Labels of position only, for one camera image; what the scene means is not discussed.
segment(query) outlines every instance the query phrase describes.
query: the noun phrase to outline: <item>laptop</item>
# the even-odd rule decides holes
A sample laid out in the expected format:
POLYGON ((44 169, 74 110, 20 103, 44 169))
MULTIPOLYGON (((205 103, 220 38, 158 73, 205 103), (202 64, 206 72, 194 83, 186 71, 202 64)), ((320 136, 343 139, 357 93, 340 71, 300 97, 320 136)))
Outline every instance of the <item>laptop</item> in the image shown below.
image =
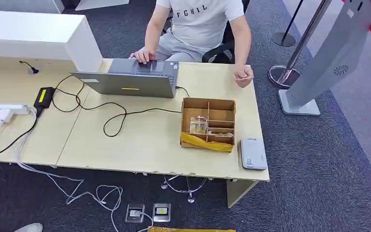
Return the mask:
POLYGON ((100 94, 174 98, 178 62, 113 59, 108 73, 71 72, 100 94))

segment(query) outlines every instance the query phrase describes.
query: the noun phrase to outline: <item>gray shorts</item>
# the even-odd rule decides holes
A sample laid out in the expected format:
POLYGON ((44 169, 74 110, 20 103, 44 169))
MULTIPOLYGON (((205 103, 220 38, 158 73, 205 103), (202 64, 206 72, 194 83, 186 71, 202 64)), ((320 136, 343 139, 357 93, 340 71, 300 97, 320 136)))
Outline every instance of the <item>gray shorts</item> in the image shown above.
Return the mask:
POLYGON ((171 29, 160 37, 156 57, 157 60, 170 60, 179 62, 201 62, 205 51, 184 44, 174 37, 171 29))

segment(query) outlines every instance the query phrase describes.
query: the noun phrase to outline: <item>man's right hand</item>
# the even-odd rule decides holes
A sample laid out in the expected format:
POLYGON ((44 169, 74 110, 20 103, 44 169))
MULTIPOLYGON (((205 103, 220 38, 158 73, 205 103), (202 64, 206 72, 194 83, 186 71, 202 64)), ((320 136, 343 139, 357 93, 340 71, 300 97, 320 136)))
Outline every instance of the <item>man's right hand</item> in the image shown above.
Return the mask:
POLYGON ((146 64, 151 60, 156 60, 156 51, 150 51, 145 48, 142 48, 135 53, 131 53, 130 58, 133 57, 135 57, 138 62, 146 64))

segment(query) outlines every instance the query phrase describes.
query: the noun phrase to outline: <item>cardboard box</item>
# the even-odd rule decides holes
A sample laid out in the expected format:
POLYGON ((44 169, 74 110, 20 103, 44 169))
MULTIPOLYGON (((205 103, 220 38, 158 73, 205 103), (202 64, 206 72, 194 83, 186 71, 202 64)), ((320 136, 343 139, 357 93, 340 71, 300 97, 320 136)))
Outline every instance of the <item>cardboard box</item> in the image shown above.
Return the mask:
MULTIPOLYGON (((182 105, 181 132, 196 136, 206 142, 219 142, 228 145, 235 145, 235 101, 184 98, 182 105), (190 133, 191 117, 202 116, 208 121, 207 133, 190 133), (217 134, 232 133, 232 137, 217 134)), ((187 142, 182 142, 183 147, 200 147, 187 142)))

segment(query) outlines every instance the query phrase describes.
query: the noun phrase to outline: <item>white cable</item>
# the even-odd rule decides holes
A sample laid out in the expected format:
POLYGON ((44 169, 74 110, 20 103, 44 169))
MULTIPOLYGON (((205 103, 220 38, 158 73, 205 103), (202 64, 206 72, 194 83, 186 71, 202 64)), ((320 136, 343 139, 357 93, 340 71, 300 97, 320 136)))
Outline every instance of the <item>white cable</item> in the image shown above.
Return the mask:
MULTIPOLYGON (((35 118, 36 118, 36 112, 32 109, 30 109, 30 111, 35 115, 35 118)), ((15 160, 16 160, 16 163, 19 165, 19 167, 27 170, 27 171, 30 171, 30 172, 35 172, 35 173, 40 173, 40 174, 45 174, 47 177, 49 177, 53 183, 56 185, 56 187, 62 191, 68 198, 66 200, 66 204, 69 205, 70 203, 74 202, 75 200, 79 199, 80 197, 84 196, 84 195, 90 195, 92 196, 92 198, 97 201, 103 208, 111 211, 110 213, 110 217, 111 217, 111 220, 112 220, 112 224, 113 224, 113 227, 114 229, 119 232, 119 230, 117 229, 115 223, 114 223, 114 219, 113 219, 113 212, 120 206, 120 203, 121 203, 121 196, 123 195, 123 188, 122 187, 117 187, 117 186, 110 186, 110 185, 99 185, 97 188, 96 188, 96 195, 93 195, 91 192, 84 192, 78 196, 73 196, 75 194, 75 192, 78 190, 78 188, 81 186, 81 184, 85 181, 84 179, 72 179, 70 177, 67 177, 67 176, 61 176, 61 175, 56 175, 56 174, 52 174, 52 173, 48 173, 48 172, 43 172, 43 171, 39 171, 33 167, 30 167, 29 165, 27 164, 24 164, 20 161, 20 153, 22 151, 22 148, 23 146, 25 145, 26 141, 28 140, 30 134, 33 132, 33 130, 31 130, 31 132, 29 132, 28 134, 26 134, 25 136, 23 136, 23 138, 19 141, 19 147, 15 150, 13 149, 13 152, 14 152, 14 157, 15 157, 15 160), (73 190, 73 192, 69 195, 66 193, 65 190, 63 190, 59 184, 56 182, 56 180, 54 180, 53 177, 57 177, 57 178, 64 178, 64 179, 68 179, 68 180, 71 180, 71 181, 75 181, 75 182, 79 182, 79 184, 77 185, 77 187, 73 190), (112 188, 102 199, 100 199, 99 197, 99 189, 101 187, 107 187, 107 188, 112 188), (109 208, 106 206, 106 202, 104 201, 106 199, 107 196, 109 196, 112 192, 114 192, 115 190, 117 190, 119 192, 119 197, 116 201, 116 204, 114 205, 113 208, 109 208)), ((144 214, 146 215, 147 217, 150 218, 150 220, 152 221, 152 225, 150 227, 148 227, 147 229, 144 229, 144 230, 141 230, 139 232, 143 232, 143 231, 146 231, 148 230, 149 228, 151 228, 153 226, 153 220, 150 216, 148 216, 147 214, 144 214)))
POLYGON ((147 227, 146 229, 139 230, 137 232, 143 232, 143 231, 147 231, 148 229, 151 229, 154 226, 153 219, 146 213, 140 213, 140 214, 143 214, 144 216, 147 216, 151 220, 151 226, 147 227))

